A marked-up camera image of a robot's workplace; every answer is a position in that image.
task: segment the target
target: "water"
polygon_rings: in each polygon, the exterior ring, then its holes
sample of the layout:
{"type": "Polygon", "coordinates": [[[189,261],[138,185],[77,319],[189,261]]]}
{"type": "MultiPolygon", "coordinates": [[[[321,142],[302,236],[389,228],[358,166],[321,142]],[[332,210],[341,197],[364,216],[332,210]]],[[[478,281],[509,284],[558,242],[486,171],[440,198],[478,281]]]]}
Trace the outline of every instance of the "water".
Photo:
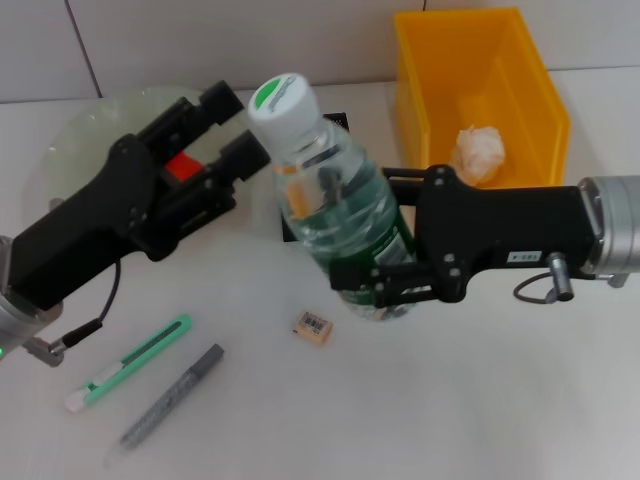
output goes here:
{"type": "MultiPolygon", "coordinates": [[[[372,267],[414,260],[413,240],[389,184],[345,130],[321,119],[272,156],[285,219],[325,272],[335,259],[372,267]]],[[[396,317],[408,309],[376,309],[370,289],[341,297],[366,318],[396,317]]]]}

